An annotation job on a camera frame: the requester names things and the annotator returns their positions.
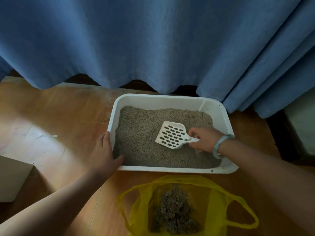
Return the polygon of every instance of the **litter box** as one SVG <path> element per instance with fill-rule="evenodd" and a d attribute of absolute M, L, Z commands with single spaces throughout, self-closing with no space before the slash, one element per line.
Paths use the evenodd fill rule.
<path fill-rule="evenodd" d="M 131 106 L 145 110 L 175 108 L 204 112 L 212 117 L 214 128 L 223 132 L 224 134 L 234 135 L 225 107 L 222 105 L 222 103 L 215 99 L 128 93 L 121 95 L 114 102 L 111 119 L 109 120 L 107 129 L 111 132 L 110 138 L 112 148 L 114 148 L 115 145 L 116 128 L 118 127 L 119 123 L 120 110 L 125 106 Z M 218 167 L 210 169 L 121 166 L 118 170 L 230 174 L 235 172 L 237 169 L 237 165 L 235 165 L 226 157 L 223 157 L 222 162 Z"/>

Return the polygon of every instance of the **bracelet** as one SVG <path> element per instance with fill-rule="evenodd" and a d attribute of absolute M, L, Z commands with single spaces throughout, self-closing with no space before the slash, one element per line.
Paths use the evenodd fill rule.
<path fill-rule="evenodd" d="M 235 136 L 233 136 L 231 134 L 224 135 L 215 143 L 213 150 L 212 150 L 212 154 L 214 155 L 215 158 L 217 158 L 217 159 L 222 158 L 218 155 L 218 149 L 219 149 L 219 146 L 227 139 L 235 139 Z"/>

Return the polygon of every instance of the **forearm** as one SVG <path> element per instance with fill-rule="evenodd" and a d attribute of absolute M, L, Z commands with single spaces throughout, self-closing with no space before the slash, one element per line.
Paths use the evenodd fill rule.
<path fill-rule="evenodd" d="M 314 174 L 238 140 L 226 140 L 218 152 L 254 178 L 291 219 L 310 234 L 315 234 Z"/>
<path fill-rule="evenodd" d="M 61 235 L 105 180 L 88 172 L 0 225 L 1 236 Z"/>

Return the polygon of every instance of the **yellow plastic bag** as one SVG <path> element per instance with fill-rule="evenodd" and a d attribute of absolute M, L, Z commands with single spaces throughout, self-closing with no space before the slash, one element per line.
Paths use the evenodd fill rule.
<path fill-rule="evenodd" d="M 130 232 L 129 235 L 171 235 L 168 232 L 152 233 L 149 231 L 148 225 L 150 204 L 154 201 L 158 201 L 156 189 L 158 189 L 158 187 L 167 187 L 173 183 L 180 184 L 181 188 L 189 194 L 190 202 L 194 207 L 191 218 L 201 225 L 201 232 L 191 235 L 226 236 L 227 225 L 251 229 L 256 228 L 259 224 L 256 214 L 250 209 L 242 197 L 227 192 L 208 178 L 197 175 L 165 176 L 156 179 L 152 183 L 134 186 L 118 197 L 117 202 L 119 209 L 125 220 L 126 228 Z M 125 194 L 136 188 L 139 189 L 140 197 L 131 208 L 128 222 L 122 207 L 122 200 Z M 233 200 L 239 202 L 254 217 L 254 223 L 241 224 L 227 220 L 226 210 Z"/>

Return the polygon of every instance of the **curtain fold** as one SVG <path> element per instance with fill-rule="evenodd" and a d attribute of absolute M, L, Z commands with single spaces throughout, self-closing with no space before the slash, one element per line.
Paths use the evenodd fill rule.
<path fill-rule="evenodd" d="M 197 85 L 227 111 L 254 103 L 261 117 L 315 86 L 315 0 L 0 4 L 0 79 L 13 68 L 39 89 L 78 73 L 107 88 L 140 79 L 163 94 Z"/>

